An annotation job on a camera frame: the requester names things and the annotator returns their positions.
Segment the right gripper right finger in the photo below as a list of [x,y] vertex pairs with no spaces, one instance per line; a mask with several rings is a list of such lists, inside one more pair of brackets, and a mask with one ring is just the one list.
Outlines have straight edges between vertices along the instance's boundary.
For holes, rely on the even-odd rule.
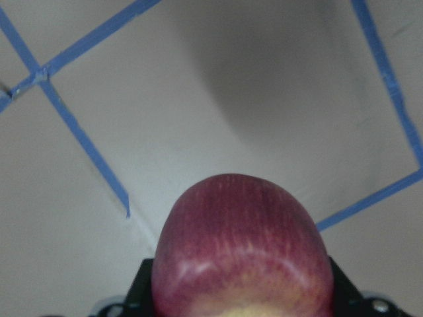
[[370,305],[338,264],[329,257],[334,277],[332,307],[335,317],[373,316]]

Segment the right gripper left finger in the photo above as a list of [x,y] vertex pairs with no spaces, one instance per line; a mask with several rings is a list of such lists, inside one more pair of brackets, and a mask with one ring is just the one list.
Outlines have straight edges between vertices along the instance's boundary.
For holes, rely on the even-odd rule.
[[151,294],[151,272],[153,258],[144,259],[125,297],[124,304],[128,316],[153,317],[153,299]]

